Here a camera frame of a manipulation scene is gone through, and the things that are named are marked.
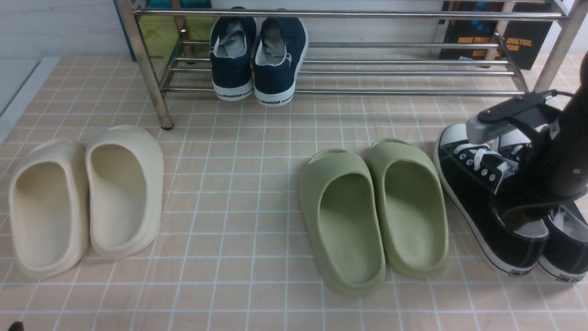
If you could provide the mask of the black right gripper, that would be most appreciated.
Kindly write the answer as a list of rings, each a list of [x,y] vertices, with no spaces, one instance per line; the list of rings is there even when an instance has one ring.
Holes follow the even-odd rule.
[[[499,185],[489,207],[492,220],[508,231],[535,229],[535,222],[587,193],[587,106],[565,109],[540,103],[501,103],[489,109],[492,136],[512,126],[531,146],[517,161],[513,175]]]

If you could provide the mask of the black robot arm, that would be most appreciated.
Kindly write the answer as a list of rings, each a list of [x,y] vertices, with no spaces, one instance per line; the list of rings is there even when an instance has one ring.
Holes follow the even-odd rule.
[[[533,223],[558,205],[587,193],[587,59],[580,66],[580,86],[557,119],[538,131],[525,125],[502,136],[514,144],[517,167],[493,199],[506,228],[526,234]]]

